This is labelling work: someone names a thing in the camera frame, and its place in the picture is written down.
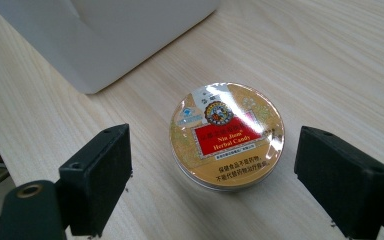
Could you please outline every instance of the herbal candy tin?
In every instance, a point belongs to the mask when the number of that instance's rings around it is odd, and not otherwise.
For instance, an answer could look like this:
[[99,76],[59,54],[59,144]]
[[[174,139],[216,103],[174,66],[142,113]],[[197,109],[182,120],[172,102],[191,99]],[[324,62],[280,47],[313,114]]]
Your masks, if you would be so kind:
[[214,83],[180,102],[170,141],[178,165],[192,180],[214,190],[238,190],[273,170],[282,153],[284,126],[261,93]]

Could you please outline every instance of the red label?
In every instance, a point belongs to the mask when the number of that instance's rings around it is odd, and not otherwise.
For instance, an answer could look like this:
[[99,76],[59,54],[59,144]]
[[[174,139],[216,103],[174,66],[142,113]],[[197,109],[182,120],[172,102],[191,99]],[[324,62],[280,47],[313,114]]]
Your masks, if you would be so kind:
[[234,116],[225,125],[210,124],[195,128],[194,131],[205,156],[261,138],[261,129],[252,112],[247,112],[241,117]]

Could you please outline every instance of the black plastic part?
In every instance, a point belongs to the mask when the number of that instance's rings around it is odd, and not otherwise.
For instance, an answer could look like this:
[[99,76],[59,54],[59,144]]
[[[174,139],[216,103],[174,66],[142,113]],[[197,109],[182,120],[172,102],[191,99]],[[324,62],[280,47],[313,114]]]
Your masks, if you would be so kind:
[[346,237],[376,239],[384,221],[384,164],[304,126],[294,171]]
[[101,236],[132,173],[129,125],[100,132],[59,172],[64,227],[75,236]]
[[0,218],[0,240],[7,239],[65,239],[52,182],[34,181],[8,193]]

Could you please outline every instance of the candy tin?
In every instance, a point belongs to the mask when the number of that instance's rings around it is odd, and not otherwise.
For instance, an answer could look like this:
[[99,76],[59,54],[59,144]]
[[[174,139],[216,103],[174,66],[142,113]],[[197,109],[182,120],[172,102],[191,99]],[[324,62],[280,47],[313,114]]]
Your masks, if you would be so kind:
[[188,94],[170,124],[173,154],[198,184],[222,191],[251,186],[275,167],[284,126],[273,104],[256,90],[214,83]]

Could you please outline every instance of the light wood surface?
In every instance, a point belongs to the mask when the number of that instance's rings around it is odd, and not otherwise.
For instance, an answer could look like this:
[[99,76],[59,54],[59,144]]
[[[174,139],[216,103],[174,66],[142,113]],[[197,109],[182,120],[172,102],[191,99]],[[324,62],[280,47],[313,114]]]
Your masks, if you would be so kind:
[[[233,194],[184,176],[168,138],[180,100],[214,82],[262,92],[286,128],[273,173]],[[76,92],[0,16],[0,153],[17,185],[56,181],[63,162],[122,123],[131,127],[134,177],[103,239],[345,239],[293,166],[302,125],[384,163],[384,1],[222,0],[95,95]]]

